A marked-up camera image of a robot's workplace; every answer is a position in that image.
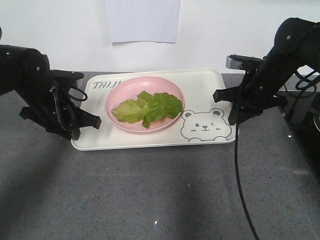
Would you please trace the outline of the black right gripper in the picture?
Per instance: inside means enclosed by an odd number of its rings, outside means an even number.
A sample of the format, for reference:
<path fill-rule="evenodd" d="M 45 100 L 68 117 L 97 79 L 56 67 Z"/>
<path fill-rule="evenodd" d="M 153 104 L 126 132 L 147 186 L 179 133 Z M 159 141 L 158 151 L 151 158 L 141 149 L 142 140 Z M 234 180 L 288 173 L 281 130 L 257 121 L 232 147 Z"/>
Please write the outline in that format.
<path fill-rule="evenodd" d="M 247 71 L 247 75 L 242 80 L 240 110 L 232 109 L 228 117 L 230 126 L 260 116 L 263 110 L 288 104 L 286 97 L 277 95 L 288 79 L 283 55 L 267 55 L 263 59 L 238 56 L 243 60 L 243 70 Z M 236 103 L 238 93 L 239 87 L 235 86 L 217 89 L 212 97 L 215 103 Z"/>

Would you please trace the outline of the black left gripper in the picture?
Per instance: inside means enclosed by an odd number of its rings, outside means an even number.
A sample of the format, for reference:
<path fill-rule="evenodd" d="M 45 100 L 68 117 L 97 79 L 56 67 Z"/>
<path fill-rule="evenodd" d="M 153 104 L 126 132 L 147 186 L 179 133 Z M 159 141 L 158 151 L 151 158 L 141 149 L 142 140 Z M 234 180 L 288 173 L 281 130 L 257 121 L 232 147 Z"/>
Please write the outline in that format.
<path fill-rule="evenodd" d="M 78 87 L 83 78 L 82 72 L 49 70 L 45 78 L 29 81 L 19 88 L 19 96 L 28 104 L 19 115 L 65 139 L 78 140 L 80 128 L 99 129 L 101 118 L 76 107 L 72 100 L 84 100 L 69 94 L 70 89 L 83 92 Z"/>

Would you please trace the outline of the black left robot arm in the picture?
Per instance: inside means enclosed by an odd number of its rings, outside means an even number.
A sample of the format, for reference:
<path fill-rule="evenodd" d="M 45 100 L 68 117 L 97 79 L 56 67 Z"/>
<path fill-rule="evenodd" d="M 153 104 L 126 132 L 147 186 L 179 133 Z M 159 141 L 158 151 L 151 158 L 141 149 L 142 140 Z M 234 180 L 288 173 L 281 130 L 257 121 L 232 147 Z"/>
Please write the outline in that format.
<path fill-rule="evenodd" d="M 75 106 L 69 91 L 79 90 L 84 74 L 51 70 L 47 55 L 34 48 L 12 45 L 0 47 L 0 93 L 16 91 L 27 103 L 19 115 L 42 126 L 49 133 L 78 140 L 80 129 L 99 129 L 101 118 Z"/>

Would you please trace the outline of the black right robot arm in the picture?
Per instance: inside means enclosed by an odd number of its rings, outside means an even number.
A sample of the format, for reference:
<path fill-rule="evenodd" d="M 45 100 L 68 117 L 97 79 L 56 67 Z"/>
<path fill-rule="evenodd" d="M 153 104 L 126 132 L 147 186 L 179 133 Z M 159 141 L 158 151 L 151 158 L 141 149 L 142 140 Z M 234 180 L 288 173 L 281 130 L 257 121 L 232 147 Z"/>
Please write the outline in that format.
<path fill-rule="evenodd" d="M 227 56 L 226 67 L 245 75 L 239 86 L 216 90 L 213 99 L 232 103 L 228 122 L 241 124 L 266 109 L 285 106 L 287 99 L 277 92 L 303 66 L 320 70 L 320 24 L 291 17 L 279 26 L 264 58 Z"/>

